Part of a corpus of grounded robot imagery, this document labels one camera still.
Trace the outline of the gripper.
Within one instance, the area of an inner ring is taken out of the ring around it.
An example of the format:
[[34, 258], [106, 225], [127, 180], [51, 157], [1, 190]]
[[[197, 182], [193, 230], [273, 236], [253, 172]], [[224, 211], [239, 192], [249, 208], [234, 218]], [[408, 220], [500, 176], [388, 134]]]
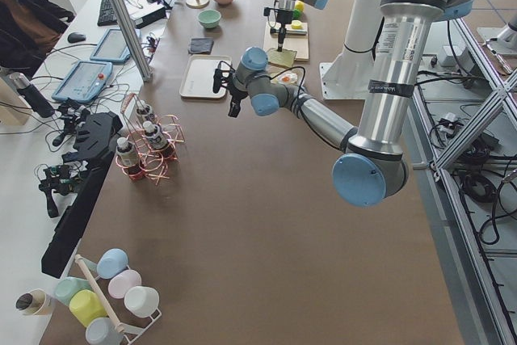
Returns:
[[232, 95], [230, 106], [229, 106], [229, 117], [236, 118], [241, 111], [241, 101], [248, 97], [246, 90], [240, 90], [237, 88], [237, 83], [231, 79], [229, 81], [229, 92]]
[[276, 11], [276, 22], [280, 24], [277, 36], [277, 51], [282, 52], [286, 36], [286, 26], [292, 22], [292, 10], [278, 9]]

